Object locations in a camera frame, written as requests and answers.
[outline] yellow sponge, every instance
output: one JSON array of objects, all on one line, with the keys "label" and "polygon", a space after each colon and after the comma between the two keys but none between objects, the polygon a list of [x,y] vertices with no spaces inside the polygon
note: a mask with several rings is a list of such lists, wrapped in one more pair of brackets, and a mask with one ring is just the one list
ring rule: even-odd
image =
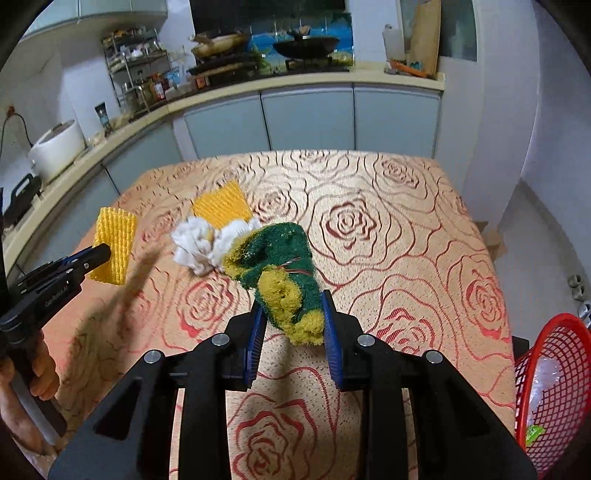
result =
[{"label": "yellow sponge", "polygon": [[226,183],[215,192],[204,193],[193,201],[193,214],[205,218],[218,230],[233,220],[248,222],[252,211],[236,180]]},{"label": "yellow sponge", "polygon": [[125,285],[129,255],[134,244],[138,218],[118,208],[100,209],[96,220],[96,233],[93,247],[107,244],[111,248],[111,259],[90,272],[93,280],[113,285]]}]

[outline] countertop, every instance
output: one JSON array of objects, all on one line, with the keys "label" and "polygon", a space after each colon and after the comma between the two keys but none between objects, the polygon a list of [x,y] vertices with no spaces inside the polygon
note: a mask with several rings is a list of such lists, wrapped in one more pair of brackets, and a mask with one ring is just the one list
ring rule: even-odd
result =
[{"label": "countertop", "polygon": [[436,80],[429,80],[403,75],[390,75],[384,73],[383,69],[384,64],[381,62],[357,62],[356,66],[350,72],[305,73],[269,77],[222,87],[208,92],[196,93],[191,97],[173,101],[168,105],[150,112],[133,123],[115,131],[108,139],[78,158],[58,178],[44,188],[41,198],[35,198],[32,208],[25,214],[23,220],[13,230],[9,231],[2,241],[6,271],[9,272],[11,270],[23,248],[35,234],[42,221],[78,181],[84,178],[94,166],[98,165],[101,160],[123,145],[131,137],[169,115],[202,103],[243,93],[303,85],[367,83],[386,86],[417,87],[439,92],[445,90],[445,75],[442,73],[437,74]]}]

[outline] cutting board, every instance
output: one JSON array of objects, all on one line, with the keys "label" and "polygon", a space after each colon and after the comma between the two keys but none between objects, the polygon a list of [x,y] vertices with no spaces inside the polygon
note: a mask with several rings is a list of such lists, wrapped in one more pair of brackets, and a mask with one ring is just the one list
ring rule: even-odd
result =
[{"label": "cutting board", "polygon": [[426,0],[417,5],[407,64],[428,76],[437,72],[441,0]]}]

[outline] human hand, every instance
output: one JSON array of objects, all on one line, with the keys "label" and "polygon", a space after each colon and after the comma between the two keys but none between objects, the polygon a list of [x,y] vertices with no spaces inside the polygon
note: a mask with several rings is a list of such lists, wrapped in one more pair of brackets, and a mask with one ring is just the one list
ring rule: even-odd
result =
[{"label": "human hand", "polygon": [[[37,377],[31,382],[31,395],[42,400],[53,398],[60,386],[60,379],[56,373],[56,363],[49,354],[42,332],[37,339],[32,367]],[[35,453],[44,453],[43,435],[21,405],[10,385],[14,374],[12,360],[9,357],[1,360],[0,418],[23,447]]]}]

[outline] white wall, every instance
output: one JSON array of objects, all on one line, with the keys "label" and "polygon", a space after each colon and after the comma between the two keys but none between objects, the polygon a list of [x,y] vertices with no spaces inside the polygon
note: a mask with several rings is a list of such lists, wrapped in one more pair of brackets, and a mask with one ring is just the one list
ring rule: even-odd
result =
[{"label": "white wall", "polygon": [[170,51],[179,51],[184,48],[186,68],[192,68],[196,62],[191,53],[195,43],[189,40],[189,37],[195,33],[191,5],[189,0],[167,0],[167,5],[168,17],[160,29],[160,41]]},{"label": "white wall", "polygon": [[[66,92],[58,53],[40,73],[10,90],[0,90],[0,118],[4,118],[10,105],[24,117],[29,138],[33,143],[54,125],[76,117]],[[6,125],[4,149],[0,159],[0,186],[4,187],[4,210],[8,207],[8,199],[14,186],[31,171],[31,164],[27,158],[29,149],[21,120],[12,118]]]},{"label": "white wall", "polygon": [[475,0],[474,5],[483,106],[462,198],[472,218],[496,226],[519,180],[534,125],[538,32],[530,0]]},{"label": "white wall", "polygon": [[522,177],[591,273],[591,76],[548,12],[536,5],[540,100]]},{"label": "white wall", "polygon": [[382,32],[386,24],[398,27],[397,0],[349,0],[345,4],[353,21],[355,59],[386,61]]},{"label": "white wall", "polygon": [[77,37],[59,47],[63,81],[82,133],[90,138],[102,127],[95,106],[105,102],[114,118],[121,113],[111,85],[105,56],[96,37]]}]

